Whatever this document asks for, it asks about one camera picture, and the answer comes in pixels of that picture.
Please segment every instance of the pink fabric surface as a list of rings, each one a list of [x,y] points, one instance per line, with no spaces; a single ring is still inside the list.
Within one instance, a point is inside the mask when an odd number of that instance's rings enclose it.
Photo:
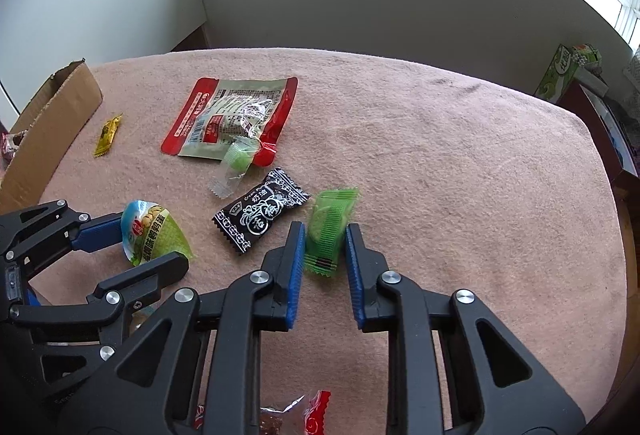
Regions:
[[[588,130],[574,115],[430,66],[317,50],[203,50],[92,68],[104,102],[69,149],[43,201],[93,216],[136,198],[166,206],[195,258],[181,286],[204,293],[259,267],[284,244],[279,219],[239,258],[211,222],[229,200],[207,190],[217,161],[159,146],[196,80],[296,76],[298,94],[274,165],[307,192],[357,186],[367,246],[421,287],[470,288],[591,418],[612,383],[625,328],[625,261],[614,201]],[[93,158],[103,123],[124,118]],[[266,169],[252,168],[241,192]],[[71,253],[34,286],[54,304],[83,303],[128,268],[120,246]],[[346,272],[305,275],[295,328],[263,336],[262,402],[332,392],[327,433],[383,433],[386,337],[363,335]]]

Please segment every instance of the red package edge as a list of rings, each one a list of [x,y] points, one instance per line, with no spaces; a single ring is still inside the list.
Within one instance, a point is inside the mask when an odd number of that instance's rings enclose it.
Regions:
[[[191,127],[193,127],[196,117],[204,109],[209,97],[211,97],[216,91],[218,82],[219,79],[198,79],[191,91],[191,95],[182,107],[180,115],[178,115],[174,125],[169,130],[169,133],[167,133],[164,141],[162,141],[162,145],[160,147],[160,151],[162,153],[166,153],[167,155],[178,155],[178,153],[180,153],[182,145],[184,144]],[[271,115],[270,119],[265,124],[262,134],[259,137],[260,151],[255,154],[253,161],[253,164],[256,166],[266,167],[273,163],[276,156],[276,142],[278,141],[278,137],[280,136],[282,128],[289,116],[289,111],[291,110],[293,100],[296,97],[297,89],[298,78],[287,78],[287,82],[282,92],[282,97],[280,97],[280,102],[276,110],[273,112],[273,115]],[[178,131],[180,126],[182,126],[181,131],[186,129],[186,134],[185,136],[180,136],[180,134],[178,134],[178,137],[176,137],[175,133]]]
[[[305,410],[305,435],[324,435],[324,412],[330,397],[330,391],[320,390],[309,401],[309,407]]]

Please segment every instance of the black candy package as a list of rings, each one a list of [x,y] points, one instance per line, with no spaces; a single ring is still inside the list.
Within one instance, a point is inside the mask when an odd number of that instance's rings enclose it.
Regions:
[[[212,220],[242,255],[260,240],[284,211],[301,206],[308,198],[308,193],[282,168],[276,168],[256,187],[220,209]]]

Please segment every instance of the brown cardboard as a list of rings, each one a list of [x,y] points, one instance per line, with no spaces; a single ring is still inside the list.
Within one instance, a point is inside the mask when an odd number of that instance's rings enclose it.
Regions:
[[[0,186],[0,213],[39,203],[58,164],[102,102],[102,92],[84,60],[50,76],[11,133],[28,129]]]

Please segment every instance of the silver screw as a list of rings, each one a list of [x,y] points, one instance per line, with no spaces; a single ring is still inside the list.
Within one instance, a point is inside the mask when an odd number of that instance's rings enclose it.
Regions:
[[[114,290],[110,290],[107,293],[107,301],[108,303],[111,303],[111,305],[115,305],[118,301],[120,301],[120,294],[118,294]]]
[[[177,302],[187,303],[193,299],[193,290],[185,287],[184,289],[178,289],[175,291],[174,297]]]
[[[260,285],[269,281],[269,273],[267,271],[254,271],[251,273],[249,279],[252,283]]]
[[[398,283],[402,279],[402,276],[396,271],[385,271],[382,273],[381,278],[385,283]]]
[[[104,345],[101,349],[100,349],[100,357],[103,358],[105,361],[111,357],[111,355],[115,354],[116,351],[113,350],[109,345]]]
[[[458,300],[460,303],[473,303],[475,299],[475,294],[473,294],[470,290],[460,289],[458,292],[456,292],[456,300]]]

